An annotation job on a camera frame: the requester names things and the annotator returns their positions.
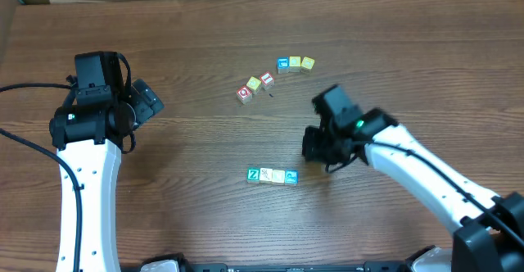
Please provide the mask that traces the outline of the blue letter P block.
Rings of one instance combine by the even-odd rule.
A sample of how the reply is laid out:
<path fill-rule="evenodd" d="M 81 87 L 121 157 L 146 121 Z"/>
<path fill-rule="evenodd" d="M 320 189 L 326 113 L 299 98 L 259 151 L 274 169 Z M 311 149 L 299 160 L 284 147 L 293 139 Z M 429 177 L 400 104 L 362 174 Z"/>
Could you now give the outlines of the blue letter P block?
<path fill-rule="evenodd" d="M 298 184 L 298 172 L 296 170 L 286 170 L 284 176 L 285 185 L 296 186 Z"/>

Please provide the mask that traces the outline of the white picture block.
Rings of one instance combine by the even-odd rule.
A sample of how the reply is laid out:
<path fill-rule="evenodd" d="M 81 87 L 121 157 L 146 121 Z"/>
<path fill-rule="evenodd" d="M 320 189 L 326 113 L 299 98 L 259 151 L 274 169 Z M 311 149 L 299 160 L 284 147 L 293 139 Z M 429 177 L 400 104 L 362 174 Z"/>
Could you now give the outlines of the white picture block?
<path fill-rule="evenodd" d="M 273 182 L 273 169 L 260 168 L 260 182 L 264 184 L 271 184 Z"/>

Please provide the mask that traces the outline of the green letter Z block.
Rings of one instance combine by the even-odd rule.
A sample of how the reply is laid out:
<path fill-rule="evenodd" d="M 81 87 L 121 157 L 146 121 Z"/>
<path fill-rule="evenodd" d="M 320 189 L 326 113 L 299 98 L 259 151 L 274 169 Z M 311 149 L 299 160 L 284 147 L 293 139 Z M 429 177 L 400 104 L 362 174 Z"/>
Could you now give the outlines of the green letter Z block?
<path fill-rule="evenodd" d="M 246 172 L 246 181 L 257 184 L 260 181 L 260 168 L 250 167 Z"/>

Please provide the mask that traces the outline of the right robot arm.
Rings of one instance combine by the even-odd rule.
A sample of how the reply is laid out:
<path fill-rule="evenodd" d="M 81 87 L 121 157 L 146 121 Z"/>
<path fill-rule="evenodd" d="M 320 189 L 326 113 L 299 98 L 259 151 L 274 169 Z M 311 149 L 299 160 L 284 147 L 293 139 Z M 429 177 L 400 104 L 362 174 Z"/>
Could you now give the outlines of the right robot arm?
<path fill-rule="evenodd" d="M 403 271 L 523 272 L 523 197 L 502 197 L 461 175 L 397 120 L 375 108 L 321 115 L 305 130 L 307 161 L 341 169 L 361 159 L 403 186 L 446 228 L 450 249 L 413 254 Z"/>

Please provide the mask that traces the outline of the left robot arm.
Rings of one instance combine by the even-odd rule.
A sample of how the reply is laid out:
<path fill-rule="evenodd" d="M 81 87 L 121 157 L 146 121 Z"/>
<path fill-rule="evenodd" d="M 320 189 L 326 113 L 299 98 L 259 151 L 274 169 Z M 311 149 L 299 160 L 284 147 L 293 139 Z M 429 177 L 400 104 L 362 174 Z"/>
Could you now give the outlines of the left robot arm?
<path fill-rule="evenodd" d="M 119 271 L 115 190 L 122 150 L 92 138 L 68 142 L 60 167 L 61 233 L 57 271 Z"/>

